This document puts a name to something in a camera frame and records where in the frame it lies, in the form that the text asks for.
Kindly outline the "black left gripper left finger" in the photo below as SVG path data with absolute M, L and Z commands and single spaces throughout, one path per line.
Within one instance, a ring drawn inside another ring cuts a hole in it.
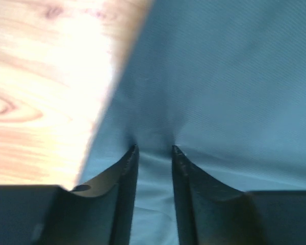
M 68 191 L 0 185 L 0 244 L 128 244 L 139 149 Z

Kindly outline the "grey t-shirt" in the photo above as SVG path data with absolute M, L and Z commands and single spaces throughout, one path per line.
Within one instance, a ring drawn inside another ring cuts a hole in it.
M 178 244 L 171 147 L 239 190 L 306 189 L 306 1 L 155 1 L 81 181 L 140 150 L 131 244 Z

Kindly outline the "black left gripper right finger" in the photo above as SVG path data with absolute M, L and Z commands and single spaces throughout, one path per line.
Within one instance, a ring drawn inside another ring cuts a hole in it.
M 172 147 L 180 244 L 306 244 L 306 190 L 242 192 Z

